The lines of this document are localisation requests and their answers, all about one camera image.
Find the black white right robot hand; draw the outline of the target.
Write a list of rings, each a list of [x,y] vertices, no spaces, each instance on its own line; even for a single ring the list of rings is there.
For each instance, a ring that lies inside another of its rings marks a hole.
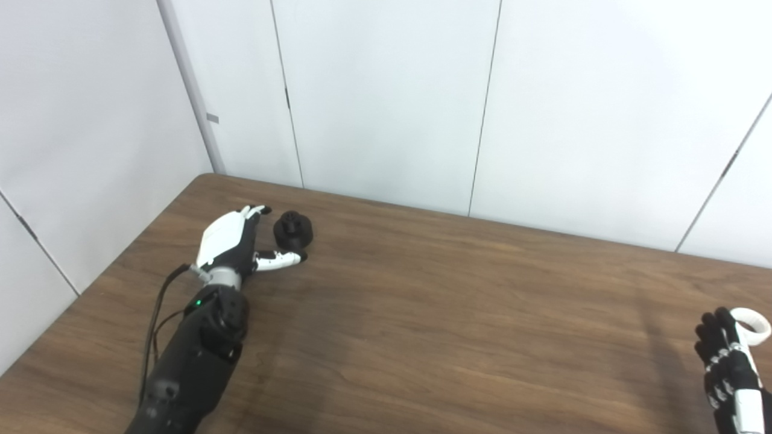
[[[718,307],[695,328],[704,392],[719,433],[770,433],[771,395],[751,348],[770,339],[770,322],[755,310]]]

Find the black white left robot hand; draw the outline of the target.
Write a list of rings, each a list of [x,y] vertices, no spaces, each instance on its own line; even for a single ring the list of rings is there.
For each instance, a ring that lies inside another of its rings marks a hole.
[[[307,253],[287,250],[257,250],[257,228],[265,205],[244,206],[221,215],[205,228],[198,255],[189,269],[205,286],[224,286],[240,291],[255,272],[268,272],[303,263]]]

